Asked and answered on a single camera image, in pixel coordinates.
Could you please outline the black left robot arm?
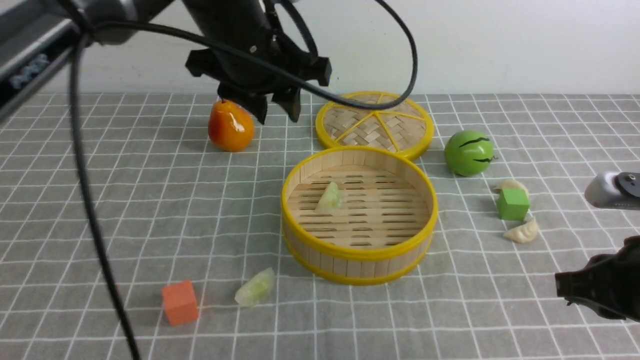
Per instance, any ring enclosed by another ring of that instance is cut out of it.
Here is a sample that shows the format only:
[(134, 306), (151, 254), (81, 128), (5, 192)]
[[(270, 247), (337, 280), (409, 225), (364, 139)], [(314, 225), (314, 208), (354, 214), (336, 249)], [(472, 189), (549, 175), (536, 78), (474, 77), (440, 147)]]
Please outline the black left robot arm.
[[(304, 51), (286, 35), (274, 0), (185, 0), (202, 35), (263, 60), (298, 78), (327, 86), (332, 66), (318, 50), (308, 27), (290, 0), (281, 5), (291, 16), (308, 47)], [(71, 11), (92, 27), (107, 21), (150, 23), (169, 7), (169, 0), (25, 0), (1, 14), (1, 119), (57, 75), (78, 43), (81, 28)], [(221, 50), (190, 52), (185, 64), (193, 76), (219, 82), (219, 95), (235, 101), (263, 123), (268, 101), (297, 121), (301, 86), (262, 66)]]

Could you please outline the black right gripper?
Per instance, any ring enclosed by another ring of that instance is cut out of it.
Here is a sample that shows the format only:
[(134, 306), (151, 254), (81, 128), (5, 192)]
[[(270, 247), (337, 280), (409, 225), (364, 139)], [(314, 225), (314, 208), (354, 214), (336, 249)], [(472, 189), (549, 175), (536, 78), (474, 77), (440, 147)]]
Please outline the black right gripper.
[(627, 237), (617, 253), (592, 256), (576, 271), (555, 274), (557, 297), (599, 317), (640, 321), (640, 237)]

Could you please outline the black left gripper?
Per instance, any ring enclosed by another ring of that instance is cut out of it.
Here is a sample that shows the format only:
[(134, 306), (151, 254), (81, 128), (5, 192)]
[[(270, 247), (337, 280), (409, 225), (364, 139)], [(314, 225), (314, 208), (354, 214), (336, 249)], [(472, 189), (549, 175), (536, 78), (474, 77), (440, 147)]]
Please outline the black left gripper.
[(305, 48), (278, 20), (242, 26), (229, 35), (222, 35), (219, 26), (210, 27), (202, 35), (189, 35), (203, 48), (192, 50), (185, 66), (194, 76), (218, 80), (218, 96), (248, 111), (261, 125), (268, 113), (267, 96), (297, 123), (302, 90), (310, 90), (309, 81), (329, 85), (332, 63), (320, 55), (304, 20), (294, 20), (294, 26)]

